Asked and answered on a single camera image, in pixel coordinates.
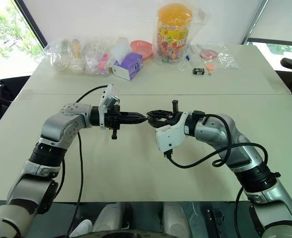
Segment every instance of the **white wall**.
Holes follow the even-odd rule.
[[[250,37],[292,41],[292,0],[269,0]]]
[[[24,0],[48,42],[66,36],[152,41],[156,0]],[[196,0],[210,13],[196,42],[239,44],[261,0]]]

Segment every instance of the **purple tissue box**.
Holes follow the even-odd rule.
[[[142,55],[131,52],[125,56],[121,64],[116,61],[112,66],[113,74],[131,80],[142,68]]]

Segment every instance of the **sneaker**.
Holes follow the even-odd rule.
[[[88,234],[92,231],[93,224],[90,220],[86,219],[82,221],[78,226],[72,231],[70,237],[77,237],[81,235]]]

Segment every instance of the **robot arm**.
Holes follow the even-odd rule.
[[[203,112],[179,112],[173,101],[173,112],[148,112],[148,121],[155,130],[159,150],[171,159],[172,149],[188,136],[211,145],[214,149],[227,147],[224,124]],[[229,126],[232,144],[250,142],[238,131],[232,118],[221,116]],[[219,153],[225,158],[226,150]],[[251,216],[259,234],[263,237],[281,235],[281,226],[287,226],[292,235],[292,199],[279,181],[278,173],[272,173],[253,146],[232,148],[226,165],[233,171],[253,204]]]
[[[58,188],[54,178],[80,129],[111,128],[112,139],[117,139],[120,124],[146,120],[139,113],[120,112],[116,93],[114,87],[108,85],[98,107],[71,103],[46,120],[30,159],[8,194],[7,204],[0,206],[0,237],[25,237],[33,218],[49,210]]]

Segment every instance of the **plastic bag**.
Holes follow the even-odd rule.
[[[72,37],[51,42],[43,54],[58,72],[109,75],[115,62],[110,50],[115,44],[106,37]]]
[[[202,26],[206,14],[187,0],[159,0],[153,37],[155,60],[180,70],[190,68],[186,60],[189,44]]]
[[[240,69],[224,44],[197,44],[206,67],[211,69]]]

